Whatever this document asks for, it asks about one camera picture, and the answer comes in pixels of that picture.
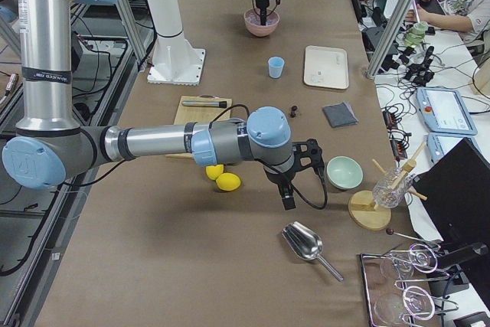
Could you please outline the mint green bowl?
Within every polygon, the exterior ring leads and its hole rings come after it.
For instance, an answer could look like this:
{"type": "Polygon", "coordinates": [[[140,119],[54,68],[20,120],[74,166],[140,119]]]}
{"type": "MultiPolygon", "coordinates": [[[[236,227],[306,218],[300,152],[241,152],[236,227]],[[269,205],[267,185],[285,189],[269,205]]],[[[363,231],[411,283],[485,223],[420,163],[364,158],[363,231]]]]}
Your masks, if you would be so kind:
{"type": "Polygon", "coordinates": [[[328,180],[336,188],[348,190],[358,187],[364,178],[361,166],[347,156],[336,156],[326,167],[328,180]]]}

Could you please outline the wooden cup stand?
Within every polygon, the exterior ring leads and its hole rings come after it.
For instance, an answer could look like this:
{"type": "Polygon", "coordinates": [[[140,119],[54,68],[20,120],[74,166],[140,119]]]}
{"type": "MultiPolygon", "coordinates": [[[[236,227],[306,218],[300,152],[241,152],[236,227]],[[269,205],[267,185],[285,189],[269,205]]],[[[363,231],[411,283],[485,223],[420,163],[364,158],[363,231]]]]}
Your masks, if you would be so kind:
{"type": "MultiPolygon", "coordinates": [[[[404,177],[410,175],[410,173],[417,166],[417,156],[424,150],[425,147],[426,141],[423,141],[415,153],[408,160],[406,160],[406,162],[400,168],[401,173],[392,184],[393,187],[396,187],[404,177]]],[[[372,162],[381,171],[383,177],[388,169],[384,169],[375,159],[372,159],[372,162]]],[[[376,204],[374,202],[372,190],[358,191],[352,195],[348,202],[348,211],[353,220],[359,226],[371,231],[381,231],[390,223],[392,208],[384,208],[376,204]]],[[[418,193],[412,188],[412,186],[408,189],[407,193],[411,193],[423,201],[427,200],[427,196],[418,193]]]]}

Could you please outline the wine glass lower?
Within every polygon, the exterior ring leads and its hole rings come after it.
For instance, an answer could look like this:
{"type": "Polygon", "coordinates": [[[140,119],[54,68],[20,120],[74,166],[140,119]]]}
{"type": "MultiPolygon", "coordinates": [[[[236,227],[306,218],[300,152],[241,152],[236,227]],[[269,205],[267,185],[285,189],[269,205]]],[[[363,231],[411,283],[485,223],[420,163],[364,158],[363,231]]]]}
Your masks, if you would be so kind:
{"type": "Polygon", "coordinates": [[[418,326],[435,315],[429,293],[419,286],[408,286],[401,293],[385,293],[374,304],[376,320],[385,326],[418,326]]]}

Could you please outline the blue teach pendant lower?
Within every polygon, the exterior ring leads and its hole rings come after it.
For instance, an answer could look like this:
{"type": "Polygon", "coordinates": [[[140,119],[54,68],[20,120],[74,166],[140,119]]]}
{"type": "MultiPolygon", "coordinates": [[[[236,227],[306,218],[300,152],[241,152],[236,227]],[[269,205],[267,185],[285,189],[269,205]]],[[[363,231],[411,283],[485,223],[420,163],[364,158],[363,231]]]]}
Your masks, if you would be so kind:
{"type": "Polygon", "coordinates": [[[478,143],[472,136],[458,134],[430,132],[426,137],[426,144],[430,152],[430,161],[435,165],[445,154],[454,148],[463,138],[479,149],[478,143]]]}

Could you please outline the cream rabbit tray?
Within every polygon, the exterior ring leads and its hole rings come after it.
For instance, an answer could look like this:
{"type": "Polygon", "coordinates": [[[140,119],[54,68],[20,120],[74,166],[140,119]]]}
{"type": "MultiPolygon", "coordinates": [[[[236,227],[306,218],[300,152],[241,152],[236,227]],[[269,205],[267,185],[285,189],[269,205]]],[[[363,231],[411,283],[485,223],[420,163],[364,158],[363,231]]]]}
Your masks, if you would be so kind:
{"type": "Polygon", "coordinates": [[[307,46],[303,82],[311,87],[346,90],[349,87],[346,50],[335,47],[307,46]]]}

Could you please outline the wooden cutting board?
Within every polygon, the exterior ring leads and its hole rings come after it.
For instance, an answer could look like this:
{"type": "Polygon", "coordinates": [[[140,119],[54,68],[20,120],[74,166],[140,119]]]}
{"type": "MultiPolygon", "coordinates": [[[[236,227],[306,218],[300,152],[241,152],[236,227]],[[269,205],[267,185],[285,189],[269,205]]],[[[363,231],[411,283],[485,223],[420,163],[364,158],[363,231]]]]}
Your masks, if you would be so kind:
{"type": "Polygon", "coordinates": [[[183,95],[180,98],[180,102],[176,110],[176,114],[173,122],[174,125],[184,125],[185,123],[188,122],[198,122],[198,123],[210,122],[224,110],[224,108],[220,108],[220,107],[184,106],[183,105],[184,101],[202,102],[202,103],[225,101],[227,103],[227,106],[230,106],[232,104],[231,98],[216,97],[216,96],[183,95]]]}

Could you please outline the light blue cup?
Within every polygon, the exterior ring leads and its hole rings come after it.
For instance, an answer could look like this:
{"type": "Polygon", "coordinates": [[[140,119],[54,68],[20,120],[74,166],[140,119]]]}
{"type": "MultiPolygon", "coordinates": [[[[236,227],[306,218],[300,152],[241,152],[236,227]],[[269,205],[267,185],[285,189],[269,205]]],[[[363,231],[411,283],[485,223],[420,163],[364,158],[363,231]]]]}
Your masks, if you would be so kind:
{"type": "Polygon", "coordinates": [[[278,79],[282,76],[285,61],[282,57],[273,56],[268,59],[269,76],[278,79]]]}

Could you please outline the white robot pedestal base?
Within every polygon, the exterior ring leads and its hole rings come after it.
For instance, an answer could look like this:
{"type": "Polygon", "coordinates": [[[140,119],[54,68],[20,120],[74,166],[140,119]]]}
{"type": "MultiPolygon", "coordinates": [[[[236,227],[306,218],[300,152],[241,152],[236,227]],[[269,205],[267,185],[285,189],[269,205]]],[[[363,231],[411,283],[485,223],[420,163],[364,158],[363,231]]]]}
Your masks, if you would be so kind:
{"type": "Polygon", "coordinates": [[[197,86],[205,50],[185,37],[178,0],[147,0],[157,34],[148,75],[150,83],[197,86]]]}

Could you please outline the pile of clear ice cubes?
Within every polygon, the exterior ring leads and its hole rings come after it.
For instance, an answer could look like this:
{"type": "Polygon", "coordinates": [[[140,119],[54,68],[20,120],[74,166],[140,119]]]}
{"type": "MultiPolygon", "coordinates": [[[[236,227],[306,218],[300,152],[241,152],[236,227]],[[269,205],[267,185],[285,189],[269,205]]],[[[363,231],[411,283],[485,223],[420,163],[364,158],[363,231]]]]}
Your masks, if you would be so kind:
{"type": "MultiPolygon", "coordinates": [[[[248,24],[262,26],[260,16],[253,10],[250,9],[244,14],[244,19],[248,24]]],[[[277,13],[273,12],[271,15],[266,17],[266,23],[264,26],[273,26],[279,22],[279,16],[277,13]]]]}

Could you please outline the yellow lemon lower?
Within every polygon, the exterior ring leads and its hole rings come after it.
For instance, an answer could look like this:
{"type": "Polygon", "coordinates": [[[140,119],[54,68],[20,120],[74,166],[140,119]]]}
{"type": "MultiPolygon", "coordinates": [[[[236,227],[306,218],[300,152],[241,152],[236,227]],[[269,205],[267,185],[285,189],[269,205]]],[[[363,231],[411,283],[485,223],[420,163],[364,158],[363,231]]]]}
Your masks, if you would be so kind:
{"type": "Polygon", "coordinates": [[[222,173],[215,182],[221,191],[235,191],[241,186],[240,177],[231,172],[222,173]]]}

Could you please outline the steel muddler black tip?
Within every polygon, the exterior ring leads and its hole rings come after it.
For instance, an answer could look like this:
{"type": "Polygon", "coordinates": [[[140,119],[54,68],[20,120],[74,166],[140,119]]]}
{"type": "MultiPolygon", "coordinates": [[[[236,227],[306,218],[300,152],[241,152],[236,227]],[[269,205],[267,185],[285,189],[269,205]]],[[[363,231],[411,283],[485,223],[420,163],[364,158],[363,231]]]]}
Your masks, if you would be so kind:
{"type": "Polygon", "coordinates": [[[181,102],[181,105],[186,107],[219,108],[219,109],[225,109],[228,107],[228,103],[226,100],[219,100],[219,101],[183,100],[181,102]]]}

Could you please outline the clear glass on stand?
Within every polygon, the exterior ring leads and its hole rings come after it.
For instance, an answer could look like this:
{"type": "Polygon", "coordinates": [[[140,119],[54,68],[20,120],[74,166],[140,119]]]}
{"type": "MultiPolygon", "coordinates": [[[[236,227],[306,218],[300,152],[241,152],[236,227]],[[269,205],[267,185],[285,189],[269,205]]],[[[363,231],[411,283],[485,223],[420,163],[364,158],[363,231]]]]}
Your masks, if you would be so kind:
{"type": "Polygon", "coordinates": [[[390,168],[372,190],[374,202],[384,208],[395,208],[412,186],[413,176],[404,177],[396,187],[392,184],[401,173],[400,168],[390,168]]]}

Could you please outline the yellow lemon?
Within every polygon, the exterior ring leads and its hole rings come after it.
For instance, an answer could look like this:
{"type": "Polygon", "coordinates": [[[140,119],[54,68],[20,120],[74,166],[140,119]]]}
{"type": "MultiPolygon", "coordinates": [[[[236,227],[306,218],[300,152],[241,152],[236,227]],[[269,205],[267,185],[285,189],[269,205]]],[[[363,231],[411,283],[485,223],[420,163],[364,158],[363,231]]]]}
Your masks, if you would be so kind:
{"type": "Polygon", "coordinates": [[[215,182],[221,191],[235,191],[241,186],[240,177],[231,172],[222,173],[215,182]]]}
{"type": "Polygon", "coordinates": [[[205,168],[205,173],[211,181],[216,181],[222,174],[224,174],[224,166],[222,164],[209,165],[205,168]]]}

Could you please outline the steel ice scoop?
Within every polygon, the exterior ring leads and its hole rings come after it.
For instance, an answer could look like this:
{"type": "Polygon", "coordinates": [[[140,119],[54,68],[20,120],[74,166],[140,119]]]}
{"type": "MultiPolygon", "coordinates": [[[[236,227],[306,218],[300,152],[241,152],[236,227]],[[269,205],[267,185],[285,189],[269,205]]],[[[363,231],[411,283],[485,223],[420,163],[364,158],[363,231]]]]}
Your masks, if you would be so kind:
{"type": "Polygon", "coordinates": [[[342,282],[344,277],[323,256],[323,243],[317,233],[298,221],[287,224],[282,235],[292,251],[306,261],[317,260],[323,265],[337,281],[342,282]]]}

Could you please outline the black glass rack tray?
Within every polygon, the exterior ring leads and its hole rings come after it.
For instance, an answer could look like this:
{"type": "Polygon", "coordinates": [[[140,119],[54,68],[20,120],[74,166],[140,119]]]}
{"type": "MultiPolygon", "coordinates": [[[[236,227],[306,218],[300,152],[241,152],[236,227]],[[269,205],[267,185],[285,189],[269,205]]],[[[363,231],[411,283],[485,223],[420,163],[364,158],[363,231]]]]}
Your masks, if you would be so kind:
{"type": "MultiPolygon", "coordinates": [[[[426,244],[437,252],[438,248],[427,242],[418,242],[415,244],[426,244]]],[[[419,286],[426,290],[432,297],[435,304],[435,315],[430,320],[425,322],[416,322],[418,326],[423,326],[427,322],[431,321],[436,316],[443,316],[448,312],[455,312],[459,309],[457,302],[450,301],[447,298],[434,296],[430,292],[429,283],[437,281],[447,281],[450,279],[450,275],[445,270],[439,267],[439,260],[437,259],[437,268],[432,273],[420,273],[415,271],[414,275],[408,280],[391,280],[381,275],[380,264],[382,257],[386,254],[371,254],[363,253],[359,256],[361,263],[361,274],[364,287],[364,297],[367,307],[367,317],[370,326],[385,326],[382,322],[376,320],[374,315],[374,304],[377,299],[385,293],[401,293],[408,286],[419,286]]]]}

